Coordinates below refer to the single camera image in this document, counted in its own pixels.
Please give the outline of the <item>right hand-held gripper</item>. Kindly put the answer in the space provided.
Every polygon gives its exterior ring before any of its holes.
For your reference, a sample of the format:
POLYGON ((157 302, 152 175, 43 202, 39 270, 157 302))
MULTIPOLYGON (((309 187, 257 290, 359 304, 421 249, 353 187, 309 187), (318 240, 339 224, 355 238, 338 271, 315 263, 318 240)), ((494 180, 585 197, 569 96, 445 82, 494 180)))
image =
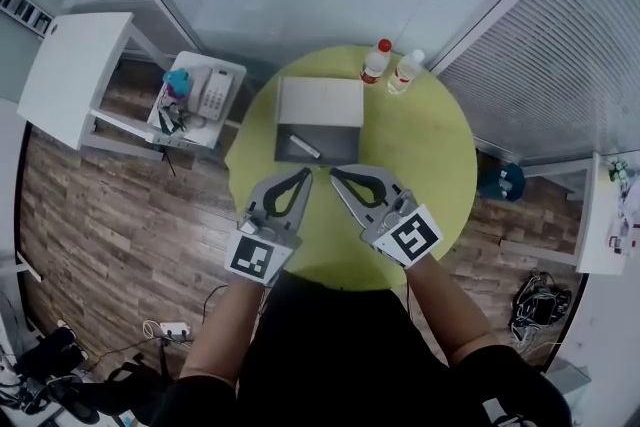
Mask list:
POLYGON ((330 180, 363 228, 362 241, 408 269, 443 240, 433 216, 385 168, 350 164, 332 168, 330 180))

